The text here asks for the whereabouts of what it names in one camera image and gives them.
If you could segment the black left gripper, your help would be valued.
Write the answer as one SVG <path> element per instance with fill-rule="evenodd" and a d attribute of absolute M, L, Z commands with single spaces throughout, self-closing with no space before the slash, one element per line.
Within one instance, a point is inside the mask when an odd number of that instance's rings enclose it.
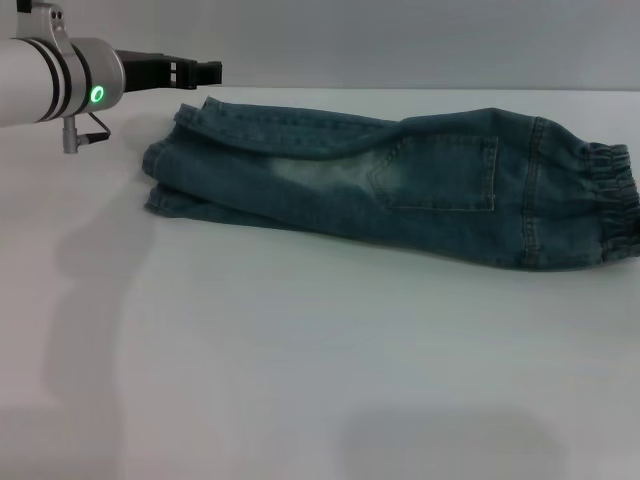
<path fill-rule="evenodd" d="M 125 93 L 171 87 L 195 90 L 222 84 L 223 65 L 219 61 L 171 60 L 164 54 L 126 50 L 116 54 L 124 69 Z"/>

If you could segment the blue denim shorts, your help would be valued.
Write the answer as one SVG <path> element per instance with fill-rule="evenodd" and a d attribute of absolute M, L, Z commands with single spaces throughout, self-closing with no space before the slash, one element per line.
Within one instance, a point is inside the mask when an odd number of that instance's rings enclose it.
<path fill-rule="evenodd" d="M 367 118 L 182 106 L 152 144 L 149 211 L 304 231 L 525 270 L 640 257 L 628 149 L 500 109 Z"/>

